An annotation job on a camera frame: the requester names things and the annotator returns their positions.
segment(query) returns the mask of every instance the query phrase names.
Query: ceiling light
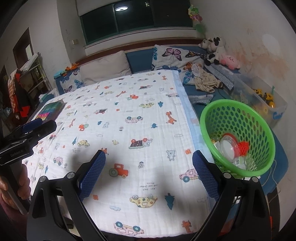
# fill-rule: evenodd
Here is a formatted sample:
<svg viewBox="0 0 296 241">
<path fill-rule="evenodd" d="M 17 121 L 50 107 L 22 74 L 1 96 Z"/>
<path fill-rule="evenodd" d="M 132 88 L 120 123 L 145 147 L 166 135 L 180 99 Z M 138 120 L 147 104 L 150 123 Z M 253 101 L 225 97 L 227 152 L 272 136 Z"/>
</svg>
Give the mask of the ceiling light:
<svg viewBox="0 0 296 241">
<path fill-rule="evenodd" d="M 118 8 L 115 9 L 115 11 L 120 12 L 120 11 L 124 11 L 124 10 L 127 10 L 127 9 L 128 9 L 128 7 L 118 7 Z"/>
</svg>

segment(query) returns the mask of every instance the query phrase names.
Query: human hand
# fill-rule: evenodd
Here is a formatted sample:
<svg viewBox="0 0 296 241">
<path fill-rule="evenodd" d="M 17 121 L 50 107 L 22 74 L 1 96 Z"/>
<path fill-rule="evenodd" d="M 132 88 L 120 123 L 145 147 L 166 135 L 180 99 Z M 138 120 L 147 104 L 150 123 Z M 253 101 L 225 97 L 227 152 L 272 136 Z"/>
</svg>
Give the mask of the human hand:
<svg viewBox="0 0 296 241">
<path fill-rule="evenodd" d="M 17 194 L 19 197 L 21 197 L 23 200 L 28 199 L 31 194 L 31 188 L 30 188 L 30 179 L 28 178 L 28 171 L 27 166 L 25 164 L 22 164 L 22 172 L 20 174 L 20 178 L 18 180 L 20 188 L 17 191 Z M 3 179 L 0 177 L 0 193 L 2 194 L 2 198 L 4 202 L 7 203 L 7 205 L 11 206 L 12 208 L 18 210 L 16 204 L 11 199 L 8 192 L 5 192 L 8 190 L 8 185 Z"/>
</svg>

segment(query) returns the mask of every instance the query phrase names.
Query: basket rim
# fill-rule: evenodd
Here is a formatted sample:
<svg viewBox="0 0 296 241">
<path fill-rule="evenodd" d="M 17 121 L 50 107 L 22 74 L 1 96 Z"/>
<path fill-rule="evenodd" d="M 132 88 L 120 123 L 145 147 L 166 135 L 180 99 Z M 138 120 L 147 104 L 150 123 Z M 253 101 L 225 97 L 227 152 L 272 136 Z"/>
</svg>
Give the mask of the basket rim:
<svg viewBox="0 0 296 241">
<path fill-rule="evenodd" d="M 268 139 L 272 140 L 272 143 L 270 144 L 270 160 L 267 162 L 267 164 L 256 171 L 248 171 L 248 170 L 244 170 L 241 169 L 237 166 L 235 166 L 234 164 L 232 164 L 230 161 L 228 161 L 214 146 L 214 144 L 212 143 L 209 134 L 207 132 L 206 129 L 206 125 L 205 125 L 205 117 L 208 114 L 208 112 L 212 109 L 213 106 L 218 105 L 219 107 L 221 106 L 221 104 L 226 104 L 226 105 L 231 105 L 231 103 L 235 103 L 235 105 L 240 105 L 243 106 L 244 108 L 248 109 L 250 112 L 252 112 L 252 114 L 254 114 L 256 116 L 256 118 L 260 119 L 262 121 L 262 128 L 264 129 L 266 136 Z M 253 177 L 253 176 L 261 176 L 262 174 L 264 174 L 265 172 L 267 172 L 269 170 L 269 168 L 271 167 L 273 161 L 274 161 L 274 157 L 275 157 L 275 151 L 276 151 L 276 147 L 275 147 L 275 141 L 274 141 L 274 136 L 271 132 L 271 129 L 269 128 L 268 124 L 266 123 L 266 121 L 255 111 L 253 110 L 251 107 L 249 107 L 248 105 L 235 101 L 235 100 L 229 100 L 229 99 L 220 99 L 220 100 L 216 100 L 211 102 L 210 104 L 208 104 L 204 110 L 202 111 L 202 114 L 200 116 L 200 130 L 202 133 L 202 137 L 207 145 L 207 147 L 209 148 L 211 154 L 217 159 L 219 160 L 220 164 L 224 165 L 224 167 L 226 167 L 229 171 L 234 172 L 240 176 L 244 176 L 244 177 Z"/>
</svg>

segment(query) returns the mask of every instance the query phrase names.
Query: plaid cloth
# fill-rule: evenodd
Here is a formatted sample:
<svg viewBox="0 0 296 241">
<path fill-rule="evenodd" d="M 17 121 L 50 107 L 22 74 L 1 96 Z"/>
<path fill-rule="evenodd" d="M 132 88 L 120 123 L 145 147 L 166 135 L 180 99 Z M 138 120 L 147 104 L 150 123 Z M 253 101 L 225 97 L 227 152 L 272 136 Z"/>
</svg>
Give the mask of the plaid cloth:
<svg viewBox="0 0 296 241">
<path fill-rule="evenodd" d="M 17 69 L 11 73 L 9 76 L 7 85 L 8 85 L 8 92 L 9 92 L 9 98 L 11 102 L 11 107 L 13 113 L 15 113 L 15 108 L 17 107 L 17 101 L 15 96 L 15 74 L 17 72 Z"/>
</svg>

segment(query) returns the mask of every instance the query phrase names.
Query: wooden headboard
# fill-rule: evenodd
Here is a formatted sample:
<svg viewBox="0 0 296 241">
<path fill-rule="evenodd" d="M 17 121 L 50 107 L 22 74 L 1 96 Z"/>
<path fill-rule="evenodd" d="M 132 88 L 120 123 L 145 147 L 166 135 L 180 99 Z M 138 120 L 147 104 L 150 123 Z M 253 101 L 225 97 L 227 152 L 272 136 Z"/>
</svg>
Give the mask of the wooden headboard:
<svg viewBox="0 0 296 241">
<path fill-rule="evenodd" d="M 88 55 L 78 61 L 77 64 L 82 65 L 104 56 L 108 56 L 119 51 L 129 51 L 141 48 L 153 47 L 154 45 L 197 45 L 202 42 L 202 39 L 197 38 L 165 38 L 148 41 L 133 42 L 126 45 L 116 46 L 114 48 L 102 50 L 100 52 Z"/>
</svg>

